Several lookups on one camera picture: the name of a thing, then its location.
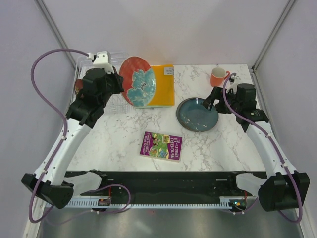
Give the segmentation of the dark blue floral plate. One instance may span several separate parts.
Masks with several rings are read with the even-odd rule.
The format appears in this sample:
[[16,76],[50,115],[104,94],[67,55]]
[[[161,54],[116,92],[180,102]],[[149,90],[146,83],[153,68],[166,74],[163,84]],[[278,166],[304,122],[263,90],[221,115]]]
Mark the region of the dark blue floral plate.
[[202,98],[188,98],[176,110],[176,118],[181,126],[192,132],[206,132],[213,129],[219,119],[215,107],[210,110],[203,105]]

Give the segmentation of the red plate with blue flower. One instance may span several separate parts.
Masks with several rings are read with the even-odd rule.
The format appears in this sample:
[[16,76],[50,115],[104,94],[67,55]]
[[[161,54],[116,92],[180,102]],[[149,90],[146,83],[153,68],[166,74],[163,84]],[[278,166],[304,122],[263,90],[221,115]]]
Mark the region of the red plate with blue flower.
[[123,77],[122,97],[136,108],[145,108],[151,102],[156,91],[154,71],[149,63],[141,57],[130,56],[120,67],[119,75]]

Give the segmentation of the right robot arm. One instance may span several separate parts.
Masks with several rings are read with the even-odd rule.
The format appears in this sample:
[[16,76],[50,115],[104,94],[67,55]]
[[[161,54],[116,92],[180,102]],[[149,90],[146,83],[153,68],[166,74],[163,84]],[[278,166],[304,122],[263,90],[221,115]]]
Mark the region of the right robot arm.
[[238,174],[227,182],[228,192],[238,195],[244,190],[256,196],[267,212],[297,208],[302,213],[309,176],[298,172],[278,145],[267,115],[257,108],[254,85],[241,83],[235,90],[214,87],[202,105],[207,110],[215,108],[221,114],[235,114],[265,167],[266,178],[252,173]]

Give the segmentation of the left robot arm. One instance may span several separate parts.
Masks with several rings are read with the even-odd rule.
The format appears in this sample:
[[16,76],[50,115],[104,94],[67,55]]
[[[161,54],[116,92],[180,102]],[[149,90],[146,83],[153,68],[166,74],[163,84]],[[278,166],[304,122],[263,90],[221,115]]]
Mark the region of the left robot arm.
[[97,170],[66,177],[66,170],[84,138],[104,114],[104,108],[113,94],[123,92],[123,78],[113,67],[92,68],[83,77],[83,88],[66,113],[66,127],[59,139],[32,174],[22,177],[22,184],[36,197],[62,209],[74,196],[93,190],[98,195],[107,193],[109,184]]

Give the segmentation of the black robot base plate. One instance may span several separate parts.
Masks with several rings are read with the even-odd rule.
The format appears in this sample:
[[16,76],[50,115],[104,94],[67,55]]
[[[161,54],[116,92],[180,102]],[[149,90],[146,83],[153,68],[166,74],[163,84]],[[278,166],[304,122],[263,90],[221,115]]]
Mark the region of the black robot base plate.
[[102,171],[100,187],[120,184],[128,188],[112,187],[85,195],[107,196],[115,201],[144,203],[215,202],[220,196],[251,196],[236,185],[233,172],[110,172]]

